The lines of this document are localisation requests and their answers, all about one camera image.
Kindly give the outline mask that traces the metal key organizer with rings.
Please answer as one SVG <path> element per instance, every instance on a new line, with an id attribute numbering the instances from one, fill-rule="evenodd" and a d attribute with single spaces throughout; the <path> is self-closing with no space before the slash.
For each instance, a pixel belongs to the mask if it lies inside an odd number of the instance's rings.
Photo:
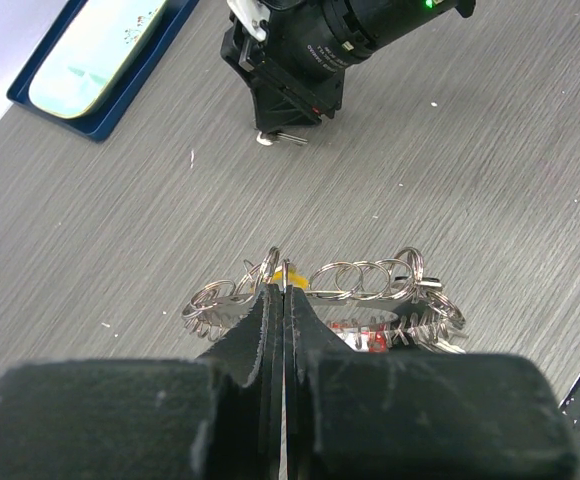
<path id="1" fill-rule="evenodd" d="M 190 333 L 218 341 L 245 317 L 260 286 L 276 285 L 302 291 L 315 309 L 334 310 L 325 325 L 355 351 L 464 351 L 453 341 L 463 337 L 466 319 L 442 282 L 426 275 L 424 257 L 414 247 L 379 260 L 334 261 L 309 275 L 277 247 L 260 263 L 243 266 L 240 279 L 210 282 L 191 296 L 181 312 Z"/>

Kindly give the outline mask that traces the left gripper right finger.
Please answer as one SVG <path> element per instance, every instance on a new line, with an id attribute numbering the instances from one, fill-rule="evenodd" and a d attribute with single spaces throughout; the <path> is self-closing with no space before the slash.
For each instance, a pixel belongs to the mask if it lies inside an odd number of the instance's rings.
<path id="1" fill-rule="evenodd" d="M 357 353 L 284 295 L 292 479 L 573 479 L 579 460 L 530 360 L 415 349 Z"/>

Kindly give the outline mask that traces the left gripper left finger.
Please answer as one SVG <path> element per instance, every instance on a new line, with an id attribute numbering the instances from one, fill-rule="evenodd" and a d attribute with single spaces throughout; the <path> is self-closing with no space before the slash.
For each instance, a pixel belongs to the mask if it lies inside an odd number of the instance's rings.
<path id="1" fill-rule="evenodd" d="M 283 297 L 193 360 L 26 363 L 0 375 L 0 479 L 275 479 Z"/>

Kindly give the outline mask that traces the silver key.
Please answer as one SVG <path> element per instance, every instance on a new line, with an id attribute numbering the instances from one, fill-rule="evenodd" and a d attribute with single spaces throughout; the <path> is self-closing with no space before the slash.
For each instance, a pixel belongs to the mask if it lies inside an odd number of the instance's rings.
<path id="1" fill-rule="evenodd" d="M 284 133 L 281 131 L 264 133 L 259 131 L 256 136 L 256 141 L 262 146 L 272 146 L 279 142 L 291 143 L 297 146 L 305 146 L 308 140 L 293 134 Z"/>

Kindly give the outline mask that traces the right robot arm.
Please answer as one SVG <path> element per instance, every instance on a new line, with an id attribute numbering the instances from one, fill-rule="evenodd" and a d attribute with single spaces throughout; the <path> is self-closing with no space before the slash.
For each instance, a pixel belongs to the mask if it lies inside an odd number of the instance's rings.
<path id="1" fill-rule="evenodd" d="M 320 125 L 340 110 L 348 68 L 455 10 L 460 0 L 231 1 L 221 58 L 250 90 L 257 130 Z"/>

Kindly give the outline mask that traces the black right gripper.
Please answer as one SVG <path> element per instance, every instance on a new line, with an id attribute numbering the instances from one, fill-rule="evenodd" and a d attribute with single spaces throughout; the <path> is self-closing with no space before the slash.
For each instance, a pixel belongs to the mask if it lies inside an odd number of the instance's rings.
<path id="1" fill-rule="evenodd" d="M 281 54 L 260 44 L 238 22 L 224 33 L 221 58 L 251 92 L 258 130 L 277 133 L 320 124 L 341 109 L 345 74 L 317 80 L 281 62 Z"/>

